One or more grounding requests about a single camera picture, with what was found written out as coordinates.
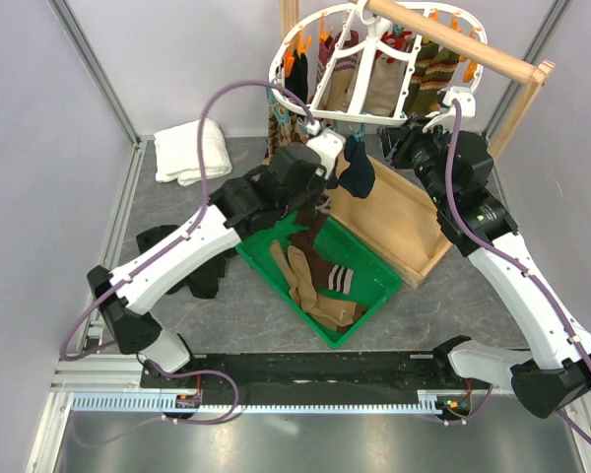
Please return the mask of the navy blue sock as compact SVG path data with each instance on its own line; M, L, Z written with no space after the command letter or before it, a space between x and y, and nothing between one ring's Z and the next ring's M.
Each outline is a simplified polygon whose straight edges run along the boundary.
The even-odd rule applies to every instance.
M326 181L326 188L327 189L337 189L342 186L341 178L337 175L337 170L333 169L329 174L329 177Z
M344 148L344 159L348 166L339 176L339 185L353 197L367 198L375 183L375 172L364 141L349 136Z

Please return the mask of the teal clothes peg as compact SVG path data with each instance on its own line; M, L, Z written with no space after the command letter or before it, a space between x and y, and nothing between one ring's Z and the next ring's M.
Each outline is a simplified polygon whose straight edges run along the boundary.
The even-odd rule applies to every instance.
M350 138L349 140L354 144L363 144L365 136L365 124L361 123L358 128L350 126Z

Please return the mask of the white oval sock hanger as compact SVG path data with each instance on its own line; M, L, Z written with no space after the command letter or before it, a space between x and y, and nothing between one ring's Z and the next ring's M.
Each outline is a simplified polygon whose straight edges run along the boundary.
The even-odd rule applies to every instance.
M283 111L330 121L400 125L409 115L426 127L449 127L459 101L464 121L477 113L488 39L464 9L437 1L399 2L410 15L384 18L363 1L338 4L293 19L283 15L283 39L271 61L275 87L302 91L301 100L269 93Z

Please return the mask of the brown striped sock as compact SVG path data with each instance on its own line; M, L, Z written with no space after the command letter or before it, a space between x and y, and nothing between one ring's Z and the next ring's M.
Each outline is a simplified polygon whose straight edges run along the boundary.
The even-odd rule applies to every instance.
M309 267L312 284L316 290L329 290L348 295L354 277L354 270L324 259L314 244L330 216L332 198L323 194L312 212L298 211L294 224L303 230L289 235L291 244L300 249Z

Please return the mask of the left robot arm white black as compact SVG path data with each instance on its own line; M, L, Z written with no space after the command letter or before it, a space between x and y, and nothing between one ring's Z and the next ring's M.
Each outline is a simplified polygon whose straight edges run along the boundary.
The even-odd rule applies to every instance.
M196 376L196 364L181 339L151 316L155 303L200 266L289 213L311 210L334 173L342 145L314 138L279 149L268 165L227 180L204 211L134 260L113 270L92 269L87 279L103 299L99 310L123 354L140 354L175 387Z

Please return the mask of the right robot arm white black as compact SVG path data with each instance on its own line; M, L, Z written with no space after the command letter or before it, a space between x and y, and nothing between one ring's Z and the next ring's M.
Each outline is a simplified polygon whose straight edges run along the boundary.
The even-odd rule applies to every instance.
M443 234L489 281L528 344L516 351L456 337L431 363L433 380L446 388L465 377L508 387L539 418L591 392L591 334L559 301L517 224L488 191L493 158L484 138L459 128L429 130L419 116L377 135L389 165L415 173Z

